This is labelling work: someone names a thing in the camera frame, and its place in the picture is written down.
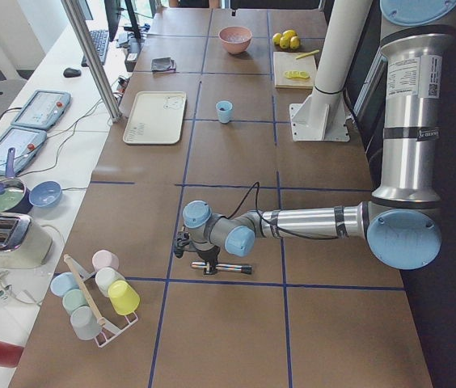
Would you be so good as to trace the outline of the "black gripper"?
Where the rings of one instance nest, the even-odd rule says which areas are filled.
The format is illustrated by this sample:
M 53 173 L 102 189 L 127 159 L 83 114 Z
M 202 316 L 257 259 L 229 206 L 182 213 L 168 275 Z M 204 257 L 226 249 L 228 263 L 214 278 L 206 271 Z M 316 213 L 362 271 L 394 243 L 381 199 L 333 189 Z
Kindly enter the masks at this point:
M 218 264 L 218 255 L 220 250 L 221 249 L 218 246 L 212 246 L 206 250 L 200 249 L 199 247 L 196 248 L 196 253 L 204 261 L 205 267 L 203 269 L 203 273 L 206 276 L 212 276 L 217 273 L 216 265 L 213 264 Z

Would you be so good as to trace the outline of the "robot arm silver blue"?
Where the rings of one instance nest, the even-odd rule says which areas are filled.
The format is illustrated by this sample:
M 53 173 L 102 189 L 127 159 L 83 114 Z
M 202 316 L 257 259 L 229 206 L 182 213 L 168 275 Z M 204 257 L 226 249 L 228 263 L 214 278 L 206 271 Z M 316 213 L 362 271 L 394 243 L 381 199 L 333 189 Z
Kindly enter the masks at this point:
M 360 237 L 383 263 L 412 270 L 441 248 L 440 198 L 432 187 L 441 66 L 456 28 L 456 1 L 383 1 L 380 55 L 387 63 L 381 182 L 369 201 L 325 209 L 261 211 L 236 218 L 214 213 L 202 200 L 182 212 L 176 256 L 190 251 L 205 274 L 249 273 L 222 264 L 220 251 L 244 257 L 257 238 L 331 240 Z

